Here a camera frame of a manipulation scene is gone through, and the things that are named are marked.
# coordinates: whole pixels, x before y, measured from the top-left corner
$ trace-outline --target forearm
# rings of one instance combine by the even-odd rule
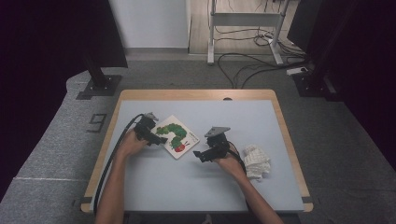
[[[117,152],[99,201],[96,222],[122,223],[126,157]]]
[[[253,210],[253,213],[264,224],[283,223],[274,209],[260,195],[245,175],[235,176],[236,182],[245,195],[247,203]]]

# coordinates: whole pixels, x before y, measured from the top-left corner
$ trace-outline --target crumpled cloth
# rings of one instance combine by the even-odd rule
[[[261,179],[264,173],[271,171],[270,158],[259,146],[249,145],[244,149],[246,157],[244,163],[247,168],[247,177]]]

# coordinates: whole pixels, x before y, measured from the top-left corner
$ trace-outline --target person's right arm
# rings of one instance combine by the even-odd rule
[[[229,173],[238,183],[240,189],[245,195],[247,203],[256,217],[263,224],[278,224],[283,223],[282,219],[277,215],[274,209],[267,201],[260,195],[260,193],[250,183],[244,170],[239,162],[231,154],[228,154],[224,159],[217,159],[215,162],[227,173]]]

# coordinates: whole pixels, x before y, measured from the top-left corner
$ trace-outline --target wooden table edge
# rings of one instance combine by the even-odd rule
[[[294,150],[293,143],[291,142],[289,130],[286,121],[283,118],[279,102],[276,98],[276,93],[272,90],[126,90],[122,91],[114,109],[113,116],[106,132],[104,142],[93,168],[90,182],[84,194],[83,203],[81,203],[81,211],[91,213],[90,203],[97,183],[100,178],[104,159],[107,153],[108,145],[110,144],[114,128],[116,126],[117,118],[120,110],[120,103],[123,100],[142,100],[142,101],[155,101],[155,100],[223,100],[224,98],[231,98],[233,100],[271,100],[276,118],[279,123],[280,130],[285,141],[286,149],[289,154],[290,163],[293,167],[293,172],[297,180],[300,194],[303,199],[310,201],[310,194],[306,186],[303,171],[301,170],[300,163]],[[304,203],[304,212],[311,212],[313,210],[313,203]]]

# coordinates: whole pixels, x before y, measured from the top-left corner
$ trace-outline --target book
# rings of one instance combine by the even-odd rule
[[[152,132],[168,138],[163,145],[177,160],[199,142],[197,135],[173,115],[155,126]]]

